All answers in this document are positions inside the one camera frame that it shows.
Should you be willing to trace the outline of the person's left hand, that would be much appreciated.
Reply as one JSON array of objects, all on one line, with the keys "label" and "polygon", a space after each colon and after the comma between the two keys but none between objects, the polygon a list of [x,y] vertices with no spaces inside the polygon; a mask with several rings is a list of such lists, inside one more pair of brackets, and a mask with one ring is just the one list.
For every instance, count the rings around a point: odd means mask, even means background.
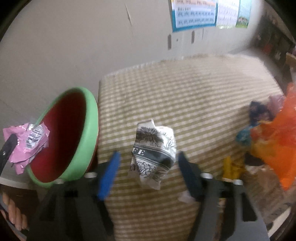
[{"label": "person's left hand", "polygon": [[25,230],[28,227],[27,217],[21,213],[15,202],[5,193],[2,193],[2,202],[8,208],[7,214],[10,222],[18,231]]}]

